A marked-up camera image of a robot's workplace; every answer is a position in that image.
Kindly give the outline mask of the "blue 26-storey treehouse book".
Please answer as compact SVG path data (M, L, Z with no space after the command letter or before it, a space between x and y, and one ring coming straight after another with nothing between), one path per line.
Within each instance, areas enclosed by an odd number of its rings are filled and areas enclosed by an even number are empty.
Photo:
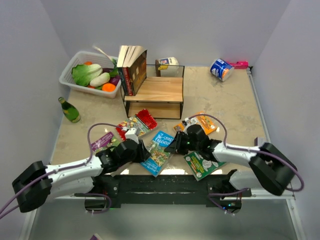
M157 177L163 170L171 157L170 152L165 149L172 143L174 137L164 131L159 131L147 146L150 156L140 165L146 169L151 175Z

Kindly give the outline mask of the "green back cover book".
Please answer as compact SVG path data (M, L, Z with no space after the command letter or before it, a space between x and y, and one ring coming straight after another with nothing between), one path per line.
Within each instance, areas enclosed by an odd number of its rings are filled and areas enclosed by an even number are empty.
M222 173L220 168L227 164L226 162L215 162L206 160L197 151L193 151L185 155L183 158L197 182L211 175L216 170Z

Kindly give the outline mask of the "red back cover book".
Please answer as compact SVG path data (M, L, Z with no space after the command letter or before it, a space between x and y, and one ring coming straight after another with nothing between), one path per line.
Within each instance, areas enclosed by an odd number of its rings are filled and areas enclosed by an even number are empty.
M129 74L128 64L134 54L135 48L136 47L132 46L132 45L124 45L123 46L124 57L123 57L123 63L122 63L122 71L123 71L124 78L125 78L125 84L126 84L128 96L133 95L133 91L132 91L132 87L131 87L131 83L130 83L130 74Z

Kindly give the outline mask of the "dark brown cover book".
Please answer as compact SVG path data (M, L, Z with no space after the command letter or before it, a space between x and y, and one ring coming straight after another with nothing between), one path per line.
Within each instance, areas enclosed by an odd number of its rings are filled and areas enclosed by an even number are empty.
M127 67L132 95L135 96L147 77L147 49L138 45L133 46L132 49L132 55Z

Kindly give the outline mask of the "black floral cover book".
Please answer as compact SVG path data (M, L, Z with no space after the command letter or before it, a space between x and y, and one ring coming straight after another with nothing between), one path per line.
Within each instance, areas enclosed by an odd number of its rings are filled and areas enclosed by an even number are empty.
M117 65L116 65L119 76L120 76L120 80L121 80L121 86L123 88L123 92L124 92L125 96L129 95L129 89L127 87L126 77L125 77L124 70L123 70L123 65L124 65L127 51L128 51L127 45L120 46L119 53L118 53Z

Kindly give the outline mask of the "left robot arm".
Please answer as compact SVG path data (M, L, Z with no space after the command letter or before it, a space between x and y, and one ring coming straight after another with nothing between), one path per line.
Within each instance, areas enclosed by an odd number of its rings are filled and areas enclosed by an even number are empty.
M21 213L35 210L54 194L54 190L60 197L62 185L84 178L90 179L86 191L92 196L99 196L104 184L93 177L115 172L130 162L145 162L150 156L142 140L135 142L127 139L117 146L97 152L90 159L61 165L44 165L42 161L36 161L12 182L18 208Z

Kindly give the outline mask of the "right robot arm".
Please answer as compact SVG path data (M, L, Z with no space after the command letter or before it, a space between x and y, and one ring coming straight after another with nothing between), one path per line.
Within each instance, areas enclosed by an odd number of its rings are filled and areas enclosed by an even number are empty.
M235 196L239 191L263 188L280 196L298 174L297 167L290 162L273 144L244 147L227 144L209 138L200 125L192 125L186 132L176 133L165 151L176 155L187 155L195 151L206 161L232 163L250 168L250 171L232 170L223 183L219 196Z

